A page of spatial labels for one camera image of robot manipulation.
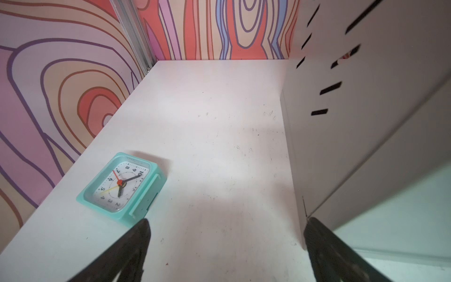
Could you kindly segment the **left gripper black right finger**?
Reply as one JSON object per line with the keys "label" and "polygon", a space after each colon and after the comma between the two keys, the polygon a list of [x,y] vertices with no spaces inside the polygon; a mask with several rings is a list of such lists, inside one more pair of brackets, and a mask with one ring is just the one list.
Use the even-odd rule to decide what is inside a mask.
{"label": "left gripper black right finger", "polygon": [[307,221],[304,238],[316,281],[390,281],[314,217]]}

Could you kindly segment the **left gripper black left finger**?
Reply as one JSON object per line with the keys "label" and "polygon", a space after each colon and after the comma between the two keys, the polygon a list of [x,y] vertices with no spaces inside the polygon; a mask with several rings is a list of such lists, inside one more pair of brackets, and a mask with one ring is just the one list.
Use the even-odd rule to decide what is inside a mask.
{"label": "left gripper black left finger", "polygon": [[136,223],[90,265],[72,277],[72,282],[139,282],[151,239],[147,219]]}

